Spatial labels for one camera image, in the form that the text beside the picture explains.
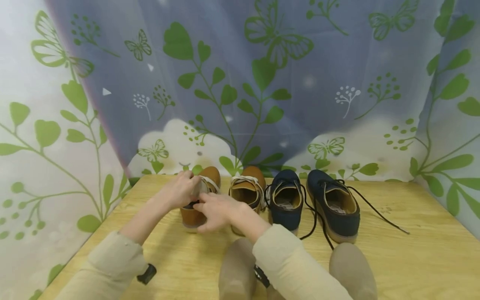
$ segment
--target beige sleeve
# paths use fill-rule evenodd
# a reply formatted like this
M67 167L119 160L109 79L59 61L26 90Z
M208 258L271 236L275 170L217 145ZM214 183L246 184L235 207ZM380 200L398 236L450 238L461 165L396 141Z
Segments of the beige sleeve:
M352 300L347 290L305 251L301 240L273 225L253 246L257 265L286 300Z
M143 274L147 267L142 247L112 232L93 249L56 299L119 299L132 279Z

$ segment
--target table surface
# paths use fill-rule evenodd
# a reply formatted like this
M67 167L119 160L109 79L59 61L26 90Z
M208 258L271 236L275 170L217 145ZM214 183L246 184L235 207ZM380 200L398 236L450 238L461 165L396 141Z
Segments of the table surface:
M89 252L108 233L121 228L172 177L142 177L40 299L54 299ZM370 262L379 299L480 299L480 242L421 186L412 182L348 184L386 218L411 232L407 235L390 226L357 197L361 222L356 245ZM222 178L221 191L227 192L228 187L229 178ZM312 225L312 213L304 208L299 236L308 233ZM237 238L229 228L208 235L186 233L179 210L170 212L144 244L145 258L157 268L157 275L147 286L132 281L122 299L218 299L222 258ZM320 224L303 244L328 269L332 251ZM265 295L259 283L254 299L266 299Z

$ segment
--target hand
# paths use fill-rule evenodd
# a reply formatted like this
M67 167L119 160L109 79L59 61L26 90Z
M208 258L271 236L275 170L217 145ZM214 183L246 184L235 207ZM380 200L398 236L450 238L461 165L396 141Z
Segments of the hand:
M243 207L250 207L239 202L228 195L219 195L215 193L201 193L200 203L193 206L194 209L203 213L207 217L207 222L197 229L199 233L206 233L221 229L232 222L232 215L240 212Z
M192 196L192 192L200 180L201 178L194 176L192 171L181 171L174 179L165 184L149 202L166 204L169 211L184 207L197 200Z

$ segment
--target brown shoe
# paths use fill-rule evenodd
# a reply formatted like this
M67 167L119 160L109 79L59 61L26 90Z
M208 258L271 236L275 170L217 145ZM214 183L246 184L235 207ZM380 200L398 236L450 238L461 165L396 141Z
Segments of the brown shoe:
M378 299L372 269L357 246L342 243L333 250L330 274L343 285L353 300Z
M198 176L202 177L202 180L192 193L196 197L201 192L214 192L216 194L220 192L220 172L218 172L217 168L206 167ZM205 216L201 212L193 209L195 203L198 203L198 201L190 202L190 204L180 209L183 226L185 226L187 232L197 232L197 228L206 221Z
M234 241L223 258L218 291L220 300L251 300L257 286L252 243L246 238Z
M232 177L228 194L235 200L245 202L257 213L265 205L265 177L259 168L254 166L246 167L240 176ZM232 231L238 235L243 234L236 228Z

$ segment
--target navy blue shoe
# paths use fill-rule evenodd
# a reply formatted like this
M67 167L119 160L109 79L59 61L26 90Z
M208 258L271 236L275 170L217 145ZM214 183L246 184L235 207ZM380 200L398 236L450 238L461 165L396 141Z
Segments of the navy blue shoe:
M305 197L297 174L292 170L280 171L265 189L270 224L280 224L297 235Z
M354 243L356 241L360 226L360 207L350 189L362 197L388 224L409 234L408 231L387 220L357 190L346 186L343 180L334 180L323 171L312 170L307 178L307 192L310 195L313 207L308 203L306 205L314 212L315 220L313 229L305 237L311 235L315 230L318 217L322 221L324 235L332 249L333 245L328 236L337 243Z

